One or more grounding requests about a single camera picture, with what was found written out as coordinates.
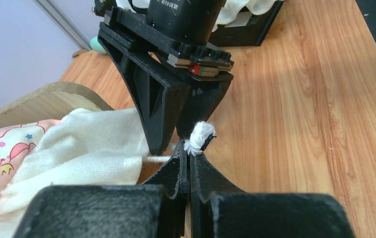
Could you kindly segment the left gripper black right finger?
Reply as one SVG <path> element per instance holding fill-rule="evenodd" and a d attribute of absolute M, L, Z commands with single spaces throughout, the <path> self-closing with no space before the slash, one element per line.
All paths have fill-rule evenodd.
<path fill-rule="evenodd" d="M 248 193 L 200 154 L 190 157 L 194 238 L 352 238 L 343 207 L 328 194 Z"/>

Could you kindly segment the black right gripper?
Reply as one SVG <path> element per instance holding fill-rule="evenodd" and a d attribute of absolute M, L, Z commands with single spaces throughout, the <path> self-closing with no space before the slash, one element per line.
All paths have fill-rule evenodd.
<path fill-rule="evenodd" d="M 161 155 L 174 129 L 189 138 L 207 121 L 233 80 L 231 54 L 209 38 L 223 0 L 152 0 L 147 8 L 97 0 L 98 39 L 138 110 L 149 151 Z M 154 53 L 162 63 L 152 58 Z M 185 74 L 180 81 L 175 74 Z"/>

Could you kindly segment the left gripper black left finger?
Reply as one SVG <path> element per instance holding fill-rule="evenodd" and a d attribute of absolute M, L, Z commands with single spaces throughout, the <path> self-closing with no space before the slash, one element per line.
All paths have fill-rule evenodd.
<path fill-rule="evenodd" d="M 16 238 L 180 238 L 185 233 L 187 154 L 139 185 L 52 185 L 29 204 Z"/>

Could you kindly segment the pink unicorn drawstring bag blanket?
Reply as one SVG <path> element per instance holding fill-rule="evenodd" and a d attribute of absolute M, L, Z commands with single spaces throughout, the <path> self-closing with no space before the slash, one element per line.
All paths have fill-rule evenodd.
<path fill-rule="evenodd" d="M 62 119 L 0 128 L 0 238 L 13 236 L 32 198 L 51 185 L 134 185 L 152 156 L 134 108 L 79 108 Z"/>

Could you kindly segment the wooden striped pet bed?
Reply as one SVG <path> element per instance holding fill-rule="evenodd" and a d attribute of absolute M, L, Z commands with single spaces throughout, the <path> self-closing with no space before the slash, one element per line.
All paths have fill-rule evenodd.
<path fill-rule="evenodd" d="M 55 82 L 0 108 L 0 128 L 45 119 L 62 119 L 78 108 L 113 110 L 96 92 L 81 84 Z"/>

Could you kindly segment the orange duck print pillow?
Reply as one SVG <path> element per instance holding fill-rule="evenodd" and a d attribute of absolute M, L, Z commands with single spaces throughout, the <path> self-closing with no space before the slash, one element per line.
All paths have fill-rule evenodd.
<path fill-rule="evenodd" d="M 244 7 L 246 7 L 253 15 L 263 15 L 269 12 L 276 2 L 277 0 L 227 0 L 225 5 L 220 10 L 212 32 L 215 32 L 219 25 L 227 25 L 235 21 L 238 13 Z M 135 10 L 132 9 L 129 0 L 115 0 L 115 3 L 119 7 L 130 9 L 135 13 Z M 150 0 L 133 0 L 132 3 L 134 7 L 144 9 L 148 8 Z"/>

